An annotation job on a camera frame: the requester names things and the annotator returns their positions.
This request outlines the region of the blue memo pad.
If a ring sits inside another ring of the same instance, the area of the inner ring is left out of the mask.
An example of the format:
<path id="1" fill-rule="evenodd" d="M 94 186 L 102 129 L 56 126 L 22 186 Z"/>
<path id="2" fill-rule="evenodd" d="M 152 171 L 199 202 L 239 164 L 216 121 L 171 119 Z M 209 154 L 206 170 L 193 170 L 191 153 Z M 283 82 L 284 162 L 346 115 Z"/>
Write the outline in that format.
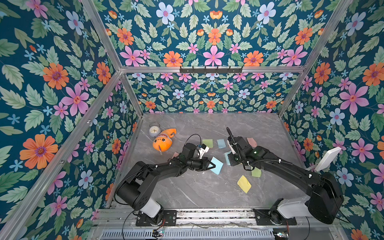
<path id="1" fill-rule="evenodd" d="M 216 175 L 219 175 L 221 170 L 222 170 L 224 163 L 222 163 L 220 160 L 218 160 L 215 157 L 212 158 L 211 163 L 215 165 L 215 167 L 212 168 L 211 171 L 213 173 L 215 173 Z"/>

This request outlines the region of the torn pink sheet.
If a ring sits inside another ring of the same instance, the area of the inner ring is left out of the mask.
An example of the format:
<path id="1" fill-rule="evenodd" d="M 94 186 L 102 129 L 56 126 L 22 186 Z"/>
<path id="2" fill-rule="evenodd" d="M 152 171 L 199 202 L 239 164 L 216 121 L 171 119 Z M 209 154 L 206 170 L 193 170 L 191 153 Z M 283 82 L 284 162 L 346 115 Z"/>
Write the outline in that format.
<path id="1" fill-rule="evenodd" d="M 253 138 L 247 138 L 247 141 L 249 143 L 249 145 L 252 147 L 252 148 L 256 148 L 258 145 L 257 145 L 257 142 L 253 139 Z"/>

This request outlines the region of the pale white memo pad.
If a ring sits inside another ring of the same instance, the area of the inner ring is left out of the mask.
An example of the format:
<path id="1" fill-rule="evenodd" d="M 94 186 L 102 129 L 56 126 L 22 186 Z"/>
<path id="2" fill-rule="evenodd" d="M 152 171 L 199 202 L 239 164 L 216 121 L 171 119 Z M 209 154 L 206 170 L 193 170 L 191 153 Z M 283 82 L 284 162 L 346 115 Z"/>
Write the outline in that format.
<path id="1" fill-rule="evenodd" d="M 219 139 L 217 140 L 218 148 L 219 149 L 224 149 L 226 148 L 226 141 L 224 139 Z"/>

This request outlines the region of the torn green sheet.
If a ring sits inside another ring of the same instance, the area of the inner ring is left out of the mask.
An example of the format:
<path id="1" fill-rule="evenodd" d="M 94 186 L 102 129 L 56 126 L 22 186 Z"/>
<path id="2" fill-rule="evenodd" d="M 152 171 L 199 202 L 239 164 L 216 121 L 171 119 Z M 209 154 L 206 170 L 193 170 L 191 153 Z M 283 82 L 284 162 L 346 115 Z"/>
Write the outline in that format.
<path id="1" fill-rule="evenodd" d="M 255 178 L 260 178 L 261 175 L 262 175 L 262 171 L 258 168 L 254 168 L 252 171 L 251 171 L 251 174 L 252 174 L 252 177 L 255 177 Z"/>

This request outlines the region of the green memo pad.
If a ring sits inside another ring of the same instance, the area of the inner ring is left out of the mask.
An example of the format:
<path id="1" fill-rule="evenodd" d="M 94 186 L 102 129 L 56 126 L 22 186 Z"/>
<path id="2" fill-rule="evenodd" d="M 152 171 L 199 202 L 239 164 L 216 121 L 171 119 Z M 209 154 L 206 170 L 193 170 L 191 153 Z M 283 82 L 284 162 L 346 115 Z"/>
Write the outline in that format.
<path id="1" fill-rule="evenodd" d="M 214 147 L 212 139 L 203 139 L 203 144 L 206 145 L 210 149 Z"/>

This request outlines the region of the torn yellow sheet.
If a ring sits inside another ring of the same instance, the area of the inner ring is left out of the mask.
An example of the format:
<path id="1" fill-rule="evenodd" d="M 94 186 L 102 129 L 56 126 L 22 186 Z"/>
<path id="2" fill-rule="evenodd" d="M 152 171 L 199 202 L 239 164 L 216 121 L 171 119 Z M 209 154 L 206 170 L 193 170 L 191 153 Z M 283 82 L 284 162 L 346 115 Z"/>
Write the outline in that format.
<path id="1" fill-rule="evenodd" d="M 241 188 L 241 190 L 246 194 L 249 192 L 249 190 L 252 187 L 251 183 L 244 175 L 240 177 L 240 179 L 237 181 L 237 184 Z"/>

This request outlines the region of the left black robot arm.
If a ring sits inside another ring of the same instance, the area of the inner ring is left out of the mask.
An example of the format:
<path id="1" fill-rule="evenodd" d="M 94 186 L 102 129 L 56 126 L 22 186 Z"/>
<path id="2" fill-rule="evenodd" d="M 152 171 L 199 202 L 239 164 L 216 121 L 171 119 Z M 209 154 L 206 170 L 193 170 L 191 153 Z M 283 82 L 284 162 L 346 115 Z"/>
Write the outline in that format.
<path id="1" fill-rule="evenodd" d="M 179 177 L 187 170 L 203 172 L 214 169 L 217 165 L 204 156 L 205 151 L 187 143 L 180 154 L 167 162 L 150 165 L 139 161 L 119 183 L 115 195 L 134 211 L 142 212 L 157 224 L 164 215 L 163 206 L 152 198 L 157 183 Z"/>

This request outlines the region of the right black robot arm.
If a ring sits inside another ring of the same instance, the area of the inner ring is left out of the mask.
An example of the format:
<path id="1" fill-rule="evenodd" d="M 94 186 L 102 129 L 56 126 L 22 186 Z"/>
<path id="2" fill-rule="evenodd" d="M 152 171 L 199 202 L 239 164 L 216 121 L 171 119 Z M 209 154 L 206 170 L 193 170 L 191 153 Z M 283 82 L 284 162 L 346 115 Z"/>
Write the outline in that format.
<path id="1" fill-rule="evenodd" d="M 252 147 L 243 137 L 234 137 L 226 128 L 231 147 L 229 161 L 232 167 L 242 165 L 244 170 L 255 169 L 270 172 L 303 191 L 306 196 L 295 199 L 277 199 L 269 210 L 268 218 L 275 225 L 296 217 L 313 217 L 323 224 L 334 222 L 344 202 L 344 196 L 336 178 L 329 173 L 308 171 L 278 157 L 270 150 Z"/>

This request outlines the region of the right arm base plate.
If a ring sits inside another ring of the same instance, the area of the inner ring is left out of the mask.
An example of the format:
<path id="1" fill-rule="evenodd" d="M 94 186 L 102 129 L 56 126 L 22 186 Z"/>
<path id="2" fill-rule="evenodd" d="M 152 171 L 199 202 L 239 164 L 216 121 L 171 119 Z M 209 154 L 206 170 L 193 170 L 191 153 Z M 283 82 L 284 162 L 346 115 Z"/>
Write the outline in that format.
<path id="1" fill-rule="evenodd" d="M 296 226 L 297 221 L 295 218 L 285 219 L 281 214 L 276 211 L 253 209 L 255 213 L 256 223 L 258 226 L 282 226 L 288 224 L 289 226 Z"/>

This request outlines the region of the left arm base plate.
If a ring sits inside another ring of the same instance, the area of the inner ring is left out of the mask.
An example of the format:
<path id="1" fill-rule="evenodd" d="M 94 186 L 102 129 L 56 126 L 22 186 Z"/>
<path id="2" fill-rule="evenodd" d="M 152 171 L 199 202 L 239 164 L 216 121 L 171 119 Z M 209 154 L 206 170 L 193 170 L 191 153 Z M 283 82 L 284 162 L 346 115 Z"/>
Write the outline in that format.
<path id="1" fill-rule="evenodd" d="M 136 220 L 137 227 L 174 227 L 177 220 L 176 210 L 160 210 L 160 212 L 154 217 L 150 218 L 143 212 L 139 212 Z"/>

